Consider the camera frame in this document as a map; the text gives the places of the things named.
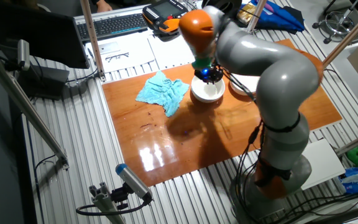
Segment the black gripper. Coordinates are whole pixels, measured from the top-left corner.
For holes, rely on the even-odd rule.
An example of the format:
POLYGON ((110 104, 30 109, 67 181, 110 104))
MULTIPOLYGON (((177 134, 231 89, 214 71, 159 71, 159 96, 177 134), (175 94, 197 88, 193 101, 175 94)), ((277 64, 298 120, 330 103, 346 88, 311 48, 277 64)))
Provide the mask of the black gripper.
POLYGON ((216 83, 222 79, 223 71, 218 67, 204 68, 195 70, 195 76, 204 83, 216 83))

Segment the person hand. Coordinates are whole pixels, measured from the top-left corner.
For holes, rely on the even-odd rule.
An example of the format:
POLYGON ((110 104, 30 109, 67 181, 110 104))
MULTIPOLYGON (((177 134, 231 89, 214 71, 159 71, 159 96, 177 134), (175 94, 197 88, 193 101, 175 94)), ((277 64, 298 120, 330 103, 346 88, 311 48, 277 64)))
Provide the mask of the person hand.
POLYGON ((105 0, 98 0, 96 3, 97 12, 112 11, 112 7, 105 0))

